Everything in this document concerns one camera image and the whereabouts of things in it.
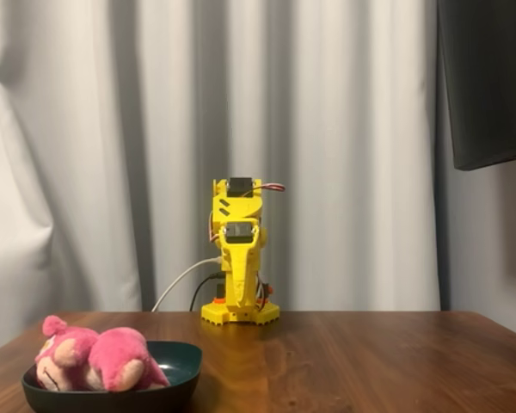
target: wall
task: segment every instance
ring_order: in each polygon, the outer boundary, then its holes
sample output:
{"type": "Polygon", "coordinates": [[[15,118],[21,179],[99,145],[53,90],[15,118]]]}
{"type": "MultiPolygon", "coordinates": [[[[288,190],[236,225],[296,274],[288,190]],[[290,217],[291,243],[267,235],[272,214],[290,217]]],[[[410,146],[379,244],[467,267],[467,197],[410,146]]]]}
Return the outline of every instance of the wall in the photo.
{"type": "Polygon", "coordinates": [[[436,202],[442,308],[478,311],[516,331],[516,161],[455,170],[443,80],[439,96],[436,202]]]}

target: plush toy ear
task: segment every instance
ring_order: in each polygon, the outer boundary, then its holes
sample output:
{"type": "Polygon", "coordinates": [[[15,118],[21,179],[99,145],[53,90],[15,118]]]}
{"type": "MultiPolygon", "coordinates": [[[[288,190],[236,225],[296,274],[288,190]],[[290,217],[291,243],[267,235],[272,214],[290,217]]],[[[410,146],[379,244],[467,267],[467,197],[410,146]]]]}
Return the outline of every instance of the plush toy ear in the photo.
{"type": "Polygon", "coordinates": [[[51,337],[58,333],[65,333],[67,323],[57,316],[48,316],[42,324],[44,336],[51,337]]]}

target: black cable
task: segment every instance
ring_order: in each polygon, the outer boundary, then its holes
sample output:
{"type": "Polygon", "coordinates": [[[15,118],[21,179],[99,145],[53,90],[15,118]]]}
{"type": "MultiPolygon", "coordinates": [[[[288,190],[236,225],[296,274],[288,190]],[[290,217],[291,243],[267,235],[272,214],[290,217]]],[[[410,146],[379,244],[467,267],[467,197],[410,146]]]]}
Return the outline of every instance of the black cable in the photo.
{"type": "Polygon", "coordinates": [[[199,293],[199,290],[202,286],[206,284],[207,281],[210,280],[224,280],[225,279],[225,272],[219,271],[214,274],[208,275],[203,281],[200,282],[200,284],[197,286],[197,289],[195,290],[195,294],[193,294],[193,299],[191,300],[191,305],[189,306],[189,310],[193,311],[193,306],[195,304],[195,300],[197,299],[197,294],[199,293]]]}

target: black monitor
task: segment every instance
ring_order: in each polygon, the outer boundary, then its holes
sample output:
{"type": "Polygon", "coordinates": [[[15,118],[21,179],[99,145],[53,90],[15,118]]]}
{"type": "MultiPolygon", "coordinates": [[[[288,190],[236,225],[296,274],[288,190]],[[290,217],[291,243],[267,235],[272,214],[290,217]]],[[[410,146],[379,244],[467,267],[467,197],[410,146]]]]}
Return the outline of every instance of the black monitor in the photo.
{"type": "Polygon", "coordinates": [[[453,160],[516,159],[516,0],[439,0],[453,160]]]}

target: pink plush toy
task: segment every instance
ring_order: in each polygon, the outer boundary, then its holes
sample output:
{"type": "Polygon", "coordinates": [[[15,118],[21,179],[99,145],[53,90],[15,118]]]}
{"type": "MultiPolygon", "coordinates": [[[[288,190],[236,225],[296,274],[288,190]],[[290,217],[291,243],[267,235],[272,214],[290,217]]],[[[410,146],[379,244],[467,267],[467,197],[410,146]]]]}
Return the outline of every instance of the pink plush toy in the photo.
{"type": "Polygon", "coordinates": [[[169,385],[136,330],[118,328],[98,335],[49,316],[42,331],[49,338],[36,356],[36,375],[47,390],[126,391],[169,385]]]}

